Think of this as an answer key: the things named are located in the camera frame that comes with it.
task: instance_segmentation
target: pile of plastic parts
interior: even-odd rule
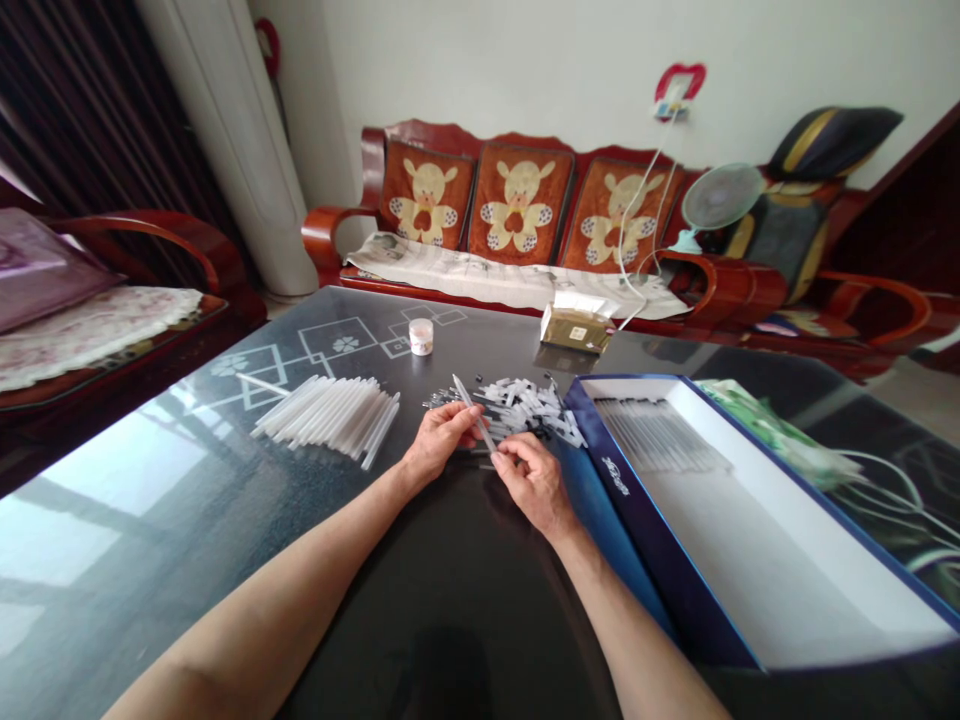
[[[484,417],[490,421],[490,436],[495,442],[509,435],[531,432],[541,440],[557,435],[574,447],[587,446],[573,412],[557,395],[557,383],[552,378],[545,388],[538,388],[530,380],[503,378],[479,390],[471,389],[470,393],[486,406]],[[424,406],[439,407],[459,399],[456,388],[447,388],[435,392]]]

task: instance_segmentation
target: bundle of white straws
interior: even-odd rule
[[[266,434],[274,442],[289,442],[291,450],[326,445],[354,460],[366,453],[364,470],[373,465],[400,409],[400,393],[390,397],[373,378],[333,380],[314,375],[290,392],[243,373],[237,377],[285,396],[257,420],[253,437]]]

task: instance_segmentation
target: white wall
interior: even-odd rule
[[[960,99],[957,0],[250,6],[281,37],[280,83],[310,207],[359,199],[364,125],[416,117],[480,137],[557,135],[577,150],[655,146],[662,130],[648,112],[675,61],[708,68],[693,117],[668,147],[691,167],[765,162],[822,105],[886,105],[906,119],[851,179],[868,188]]]

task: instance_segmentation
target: hand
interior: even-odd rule
[[[468,408],[462,402],[428,410],[413,445],[403,456],[414,477],[426,485],[440,477],[454,450],[475,448],[477,440],[483,439],[477,427],[477,418],[482,414],[482,405]]]
[[[547,540],[554,543],[580,527],[563,487],[560,463],[536,436],[512,435],[498,449],[491,456],[497,473],[513,501]]]

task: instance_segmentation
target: small white jar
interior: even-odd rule
[[[433,352],[433,323],[426,318],[410,321],[410,350],[414,355]]]

